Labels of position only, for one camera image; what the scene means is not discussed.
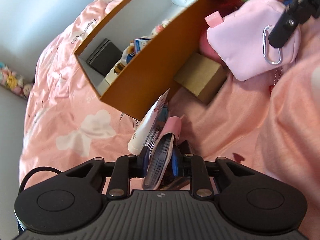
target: logo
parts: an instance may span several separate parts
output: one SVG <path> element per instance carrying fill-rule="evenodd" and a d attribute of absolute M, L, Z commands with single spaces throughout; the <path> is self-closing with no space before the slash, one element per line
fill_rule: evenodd
<path fill-rule="evenodd" d="M 97 21 L 97 19 L 93 19 L 92 21 L 90 21 L 90 22 L 87 24 L 87 26 L 86 26 L 86 28 L 84 29 L 84 31 L 83 31 L 81 34 L 78 34 L 78 35 L 71 41 L 71 44 L 75 44 L 75 42 L 77 41 L 77 39 L 78 39 L 79 37 L 85 36 L 85 35 L 87 34 L 88 28 L 89 28 L 94 22 L 96 22 L 96 21 Z"/>
<path fill-rule="evenodd" d="M 157 194 L 157 197 L 159 197 L 159 198 L 163 198 L 163 197 L 165 197 L 165 194 L 164 194 L 164 193 L 162 193 L 162 192 L 161 192 L 161 193 L 158 193 L 158 194 Z"/>

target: metal screw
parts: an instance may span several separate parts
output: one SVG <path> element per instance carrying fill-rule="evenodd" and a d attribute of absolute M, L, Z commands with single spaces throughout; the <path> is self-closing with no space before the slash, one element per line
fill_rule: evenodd
<path fill-rule="evenodd" d="M 212 195 L 211 190 L 206 188 L 198 189 L 196 193 L 199 197 L 209 197 Z"/>
<path fill-rule="evenodd" d="M 120 188 L 114 188 L 109 191 L 109 195 L 112 197 L 120 197 L 120 196 L 124 195 L 124 191 Z"/>

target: pink blanket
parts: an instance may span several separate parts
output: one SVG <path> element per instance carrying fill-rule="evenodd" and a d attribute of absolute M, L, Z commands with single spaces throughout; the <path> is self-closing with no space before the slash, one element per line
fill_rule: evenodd
<path fill-rule="evenodd" d="M 95 0 L 42 53 L 25 119 L 20 181 L 33 168 L 65 171 L 96 156 L 106 161 L 129 154 L 132 118 L 101 103 L 86 81 L 73 52 L 82 39 L 121 0 Z M 172 115 L 182 119 L 180 140 L 188 139 L 206 160 L 217 156 L 299 188 L 308 200 L 300 227 L 310 239 L 320 236 L 320 22 L 301 27 L 296 63 L 270 96 L 275 70 L 239 82 L 228 80 L 209 106 L 181 89 L 171 100 Z M 52 174 L 40 172 L 36 184 Z M 133 179 L 132 188 L 141 180 Z"/>

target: metal clip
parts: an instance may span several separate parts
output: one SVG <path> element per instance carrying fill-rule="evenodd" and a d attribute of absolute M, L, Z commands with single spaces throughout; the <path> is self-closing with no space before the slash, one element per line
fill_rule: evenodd
<path fill-rule="evenodd" d="M 263 30 L 263 35 L 262 35 L 262 39 L 263 39 L 263 57 L 264 59 L 272 65 L 280 65 L 282 63 L 282 50 L 278 49 L 278 53 L 279 53 L 279 61 L 278 62 L 273 62 L 268 58 L 268 50 L 267 50 L 267 30 L 271 28 L 271 25 L 268 25 L 264 28 Z"/>

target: white bow pattern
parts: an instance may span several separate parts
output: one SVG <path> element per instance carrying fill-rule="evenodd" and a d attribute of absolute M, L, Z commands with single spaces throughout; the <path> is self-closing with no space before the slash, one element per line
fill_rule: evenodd
<path fill-rule="evenodd" d="M 74 150 L 81 157 L 88 157 L 92 139 L 108 139 L 116 135 L 110 125 L 111 116 L 107 110 L 99 110 L 95 115 L 89 114 L 83 120 L 79 130 L 56 138 L 59 150 Z"/>

